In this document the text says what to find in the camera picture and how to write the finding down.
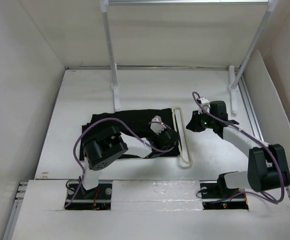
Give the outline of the cream clothes hanger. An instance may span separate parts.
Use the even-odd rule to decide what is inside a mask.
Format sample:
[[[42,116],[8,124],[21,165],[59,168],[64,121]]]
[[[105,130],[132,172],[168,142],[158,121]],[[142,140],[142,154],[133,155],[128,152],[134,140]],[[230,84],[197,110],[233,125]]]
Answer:
[[[182,108],[179,106],[173,106],[171,108],[172,111],[172,119],[173,119],[173,128],[180,135],[180,140],[178,141],[178,150],[179,157],[181,161],[186,166],[180,166],[183,169],[189,169],[193,166],[193,160],[190,152],[190,148],[188,147],[188,137],[186,133],[186,126]]]

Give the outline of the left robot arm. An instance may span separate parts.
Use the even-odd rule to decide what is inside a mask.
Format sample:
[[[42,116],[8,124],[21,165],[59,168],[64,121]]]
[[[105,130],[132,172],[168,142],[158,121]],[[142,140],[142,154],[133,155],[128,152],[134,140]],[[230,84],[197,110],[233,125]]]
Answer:
[[[99,171],[109,167],[123,155],[135,156],[141,159],[155,159],[167,154],[178,146],[180,135],[174,129],[158,122],[153,135],[140,138],[137,135],[127,135],[116,125],[108,126],[98,133],[86,132],[81,138],[83,157],[85,158],[83,180],[79,192],[85,198],[92,198],[99,185]]]

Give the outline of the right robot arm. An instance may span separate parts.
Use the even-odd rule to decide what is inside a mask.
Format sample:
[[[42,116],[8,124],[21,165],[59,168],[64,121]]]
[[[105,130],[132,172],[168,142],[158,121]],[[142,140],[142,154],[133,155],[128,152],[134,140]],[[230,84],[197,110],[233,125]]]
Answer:
[[[211,129],[222,140],[234,145],[247,158],[246,171],[232,171],[218,176],[216,191],[220,197],[231,200],[246,193],[270,203],[278,204],[285,197],[285,187],[290,185],[290,171],[285,149],[280,144],[261,141],[239,127],[235,120],[228,119],[224,101],[208,101],[196,98],[198,110],[193,111],[186,129],[201,133]]]

